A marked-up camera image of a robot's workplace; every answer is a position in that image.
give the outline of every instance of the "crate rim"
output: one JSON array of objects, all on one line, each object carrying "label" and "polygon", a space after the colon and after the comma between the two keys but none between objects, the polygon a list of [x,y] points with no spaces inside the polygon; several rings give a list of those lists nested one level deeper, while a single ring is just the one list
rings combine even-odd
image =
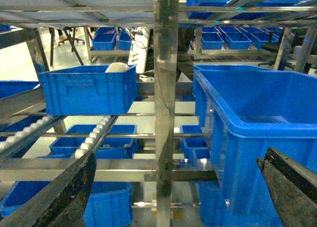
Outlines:
[{"label": "crate rim", "polygon": [[[226,73],[228,71],[207,71],[204,73]],[[299,74],[292,71],[229,71],[230,73],[273,73],[274,74],[294,74],[305,76],[308,79],[317,80],[306,74]],[[270,139],[316,139],[317,138],[317,124],[305,123],[247,123],[243,122],[238,115],[231,109],[227,102],[220,96],[216,89],[203,76],[201,70],[195,70],[199,85],[202,87],[208,98],[212,101],[214,108],[218,112],[224,124],[228,127],[228,131],[234,136],[240,138],[270,138]]]}]

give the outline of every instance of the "stainless steel rack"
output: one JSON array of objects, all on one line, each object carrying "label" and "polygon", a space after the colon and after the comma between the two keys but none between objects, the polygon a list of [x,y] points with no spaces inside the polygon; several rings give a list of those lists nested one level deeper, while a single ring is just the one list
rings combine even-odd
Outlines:
[{"label": "stainless steel rack", "polygon": [[[155,160],[137,159],[137,160],[98,160],[95,180],[98,181],[133,181],[140,182],[140,190],[145,189],[146,185],[156,183],[157,205],[145,203],[133,206],[138,215],[143,215],[140,209],[146,209],[145,215],[151,215],[152,210],[156,210],[157,226],[180,226],[185,222],[171,220],[171,210],[177,208],[197,207],[198,200],[190,199],[190,203],[172,203],[171,193],[172,182],[188,182],[194,180],[213,181],[216,180],[215,173],[209,162],[197,160],[196,163],[185,160],[173,159],[174,139],[179,137],[197,137],[197,134],[174,134],[174,117],[180,114],[175,113],[175,102],[181,101],[182,96],[192,97],[192,86],[188,84],[176,83],[176,62],[177,62],[177,36],[179,24],[191,24],[196,27],[196,45],[200,45],[202,30],[201,26],[278,26],[286,27],[282,39],[280,51],[274,69],[283,69],[287,60],[291,41],[293,40],[292,27],[309,26],[305,38],[305,44],[301,51],[301,59],[297,61],[296,70],[302,71],[308,60],[316,61],[315,57],[306,56],[310,53],[312,44],[316,37],[317,16],[316,1],[303,3],[299,6],[291,7],[243,7],[250,5],[255,0],[233,0],[226,7],[187,7],[178,3],[178,0],[154,0],[153,7],[127,7],[127,6],[84,6],[74,0],[62,0],[69,4],[65,7],[38,7],[38,6],[0,6],[1,12],[83,12],[97,18],[99,21],[92,24],[91,21],[78,20],[3,20],[2,24],[16,25],[27,27],[30,23],[37,24],[38,27],[50,24],[61,24],[63,26],[76,24],[77,26],[146,26],[154,28],[154,51],[155,51],[155,84],[140,83],[138,84],[139,95],[137,102],[154,101],[156,125],[155,134],[109,134],[108,137],[136,137],[140,139],[155,140]],[[134,21],[132,19],[109,20],[102,16],[101,12],[153,12],[153,20]],[[214,12],[215,14],[209,20],[189,19],[185,12]],[[232,17],[238,13],[260,13],[271,12],[274,15],[256,20],[234,20]],[[0,34],[0,48],[27,41],[32,61],[37,69],[41,65],[48,70],[43,46],[36,29],[17,29],[12,32]],[[91,50],[87,43],[89,57],[101,56],[99,52]],[[121,56],[118,51],[114,51],[112,56]],[[195,51],[190,51],[186,56],[193,59],[209,59],[213,56],[223,55],[268,55],[266,51],[202,51],[200,46],[196,46]],[[18,94],[9,99],[0,100],[0,124],[15,123],[25,117],[27,114],[36,114],[45,107],[45,101],[42,89],[36,89],[28,93]],[[79,137],[80,134],[65,134],[62,126],[56,128],[56,133],[46,133],[46,131],[62,121],[64,117],[55,117],[55,122],[48,124],[45,128],[37,129],[30,134],[29,139],[43,137]],[[1,136],[9,136],[12,133],[0,133]],[[40,159],[13,159],[13,154],[23,149],[26,139],[21,141],[21,145],[12,147],[9,151],[0,151],[0,180],[52,180],[58,174],[70,166],[74,160],[40,160]],[[178,188],[187,188],[193,190],[193,185],[184,183]],[[187,216],[193,217],[192,220],[187,218],[189,226],[198,226],[197,219],[186,212]],[[135,222],[131,226],[152,226],[153,221],[142,221],[138,224]]]}]

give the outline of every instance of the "metal post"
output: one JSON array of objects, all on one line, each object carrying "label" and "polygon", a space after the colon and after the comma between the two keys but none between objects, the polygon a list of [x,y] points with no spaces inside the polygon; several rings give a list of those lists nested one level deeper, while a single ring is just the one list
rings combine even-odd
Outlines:
[{"label": "metal post", "polygon": [[55,38],[55,29],[49,28],[51,34],[51,56],[50,56],[50,66],[53,66],[54,62],[54,38]]},{"label": "metal post", "polygon": [[79,61],[80,65],[84,65],[83,61],[81,60],[81,58],[80,58],[80,56],[79,56],[79,54],[78,54],[78,52],[77,52],[77,49],[75,48],[74,41],[72,40],[72,38],[71,38],[70,34],[68,33],[67,29],[64,28],[63,31],[64,31],[66,37],[68,38],[69,43],[70,43],[70,45],[71,45],[71,47],[72,47],[72,50],[74,50],[74,52],[75,52],[75,54],[76,54],[76,56],[77,56],[77,58],[78,58],[78,61]]},{"label": "metal post", "polygon": [[202,33],[203,28],[197,27],[195,30],[195,55],[194,60],[199,59],[199,55],[202,54]]},{"label": "metal post", "polygon": [[90,40],[89,40],[89,31],[88,31],[88,27],[84,27],[84,33],[85,33],[85,41],[86,41],[86,47],[87,47],[87,53],[88,53],[88,58],[89,61],[92,62],[93,61],[93,57],[90,56]]},{"label": "metal post", "polygon": [[157,226],[171,224],[178,0],[154,0]]},{"label": "metal post", "polygon": [[34,33],[32,40],[26,42],[36,73],[49,71],[49,64],[45,56],[41,36],[38,29],[30,30]]},{"label": "metal post", "polygon": [[291,52],[292,44],[294,40],[294,34],[292,28],[285,28],[281,45],[277,54],[274,70],[284,70],[288,55]]},{"label": "metal post", "polygon": [[311,50],[313,48],[313,45],[314,45],[314,42],[316,39],[316,35],[317,35],[317,26],[309,27],[307,32],[306,32],[305,39],[303,41],[301,52],[300,52],[299,57],[296,61],[294,71],[296,71],[296,72],[303,72],[304,71],[305,65],[308,61],[308,58],[311,54]]}]

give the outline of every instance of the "black chair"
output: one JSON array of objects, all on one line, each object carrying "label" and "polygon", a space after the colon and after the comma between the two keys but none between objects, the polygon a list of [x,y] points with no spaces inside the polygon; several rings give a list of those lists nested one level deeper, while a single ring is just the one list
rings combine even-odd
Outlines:
[{"label": "black chair", "polygon": [[[277,58],[277,53],[279,51],[279,47],[281,45],[281,42],[282,42],[282,38],[283,38],[283,34],[284,34],[284,29],[282,30],[282,33],[281,33],[281,36],[279,37],[279,41],[278,43],[272,43],[272,39],[273,39],[273,34],[275,33],[276,31],[269,31],[269,41],[268,43],[263,43],[261,45],[261,48],[264,49],[264,50],[267,50],[271,53],[274,53],[276,54],[275,58],[273,60],[270,60],[269,62],[262,62],[262,63],[259,63],[258,66],[261,67],[263,65],[268,65],[268,66],[273,66],[275,64],[275,61],[276,61],[276,58]],[[294,69],[294,65],[292,65],[291,63],[287,62],[286,67],[289,67],[291,69]]]}]

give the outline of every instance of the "blue storage bin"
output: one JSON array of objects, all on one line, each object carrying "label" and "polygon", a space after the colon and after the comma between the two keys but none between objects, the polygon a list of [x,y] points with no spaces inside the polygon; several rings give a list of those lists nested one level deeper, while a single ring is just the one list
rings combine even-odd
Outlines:
[{"label": "blue storage bin", "polygon": [[200,126],[229,210],[235,215],[273,215],[255,158],[275,147],[317,172],[317,94],[307,93],[317,89],[317,79],[285,71],[194,74],[206,108]]},{"label": "blue storage bin", "polygon": [[[219,71],[258,71],[258,70],[267,70],[270,69],[263,68],[263,67],[256,67],[256,66],[249,66],[249,65],[194,65],[194,70],[219,70]],[[205,98],[205,93],[202,90],[201,86],[197,82],[196,78],[194,77],[194,88],[193,93],[196,100],[195,105],[195,115],[198,117],[200,127],[205,125],[205,118],[206,118],[206,108],[207,108],[207,99]],[[204,133],[207,133],[207,137],[211,136],[212,127],[204,128]]]},{"label": "blue storage bin", "polygon": [[233,216],[221,197],[218,182],[199,182],[200,217],[209,227],[282,227],[275,214],[272,217]]},{"label": "blue storage bin", "polygon": [[223,39],[218,33],[203,33],[202,35],[204,50],[221,50]]},{"label": "blue storage bin", "polygon": [[[95,124],[78,124],[72,126],[66,133],[88,134],[96,127]],[[136,133],[137,126],[132,124],[114,125],[110,133]],[[58,138],[51,145],[52,154],[73,154],[85,141],[85,138]],[[136,139],[132,138],[106,138],[99,148],[96,157],[100,159],[127,159],[132,158],[138,150]]]},{"label": "blue storage bin", "polygon": [[27,82],[18,80],[0,81],[0,99],[32,90],[37,85],[39,85],[39,82]]},{"label": "blue storage bin", "polygon": [[[183,134],[202,133],[198,125],[181,125],[180,132]],[[186,159],[209,159],[209,149],[204,138],[181,138],[180,150]]]},{"label": "blue storage bin", "polygon": [[225,33],[241,33],[236,27],[218,27],[221,34]]},{"label": "blue storage bin", "polygon": [[118,49],[130,50],[132,39],[127,33],[121,33],[118,41]]},{"label": "blue storage bin", "polygon": [[0,25],[0,33],[11,31],[11,27],[8,25]]},{"label": "blue storage bin", "polygon": [[93,39],[94,50],[113,50],[116,43],[115,36],[115,33],[97,34]]},{"label": "blue storage bin", "polygon": [[264,31],[262,29],[259,29],[257,27],[240,27],[240,31],[245,34],[249,33],[263,33]]},{"label": "blue storage bin", "polygon": [[116,34],[116,28],[115,27],[100,27],[96,31],[97,34]]},{"label": "blue storage bin", "polygon": [[[17,181],[0,202],[3,217],[10,215],[44,187],[48,181]],[[86,227],[123,227],[131,224],[132,184],[94,182],[83,216]]]},{"label": "blue storage bin", "polygon": [[223,33],[222,38],[232,50],[247,50],[251,40],[243,33]]},{"label": "blue storage bin", "polygon": [[106,73],[108,65],[39,73],[50,115],[125,114],[137,96],[135,65]]},{"label": "blue storage bin", "polygon": [[[252,41],[252,44],[258,49],[261,50],[261,45],[263,43],[268,43],[269,33],[251,33],[248,34],[249,39]],[[278,38],[272,36],[271,43],[278,43]]]},{"label": "blue storage bin", "polygon": [[217,27],[203,27],[203,33],[220,33]]}]

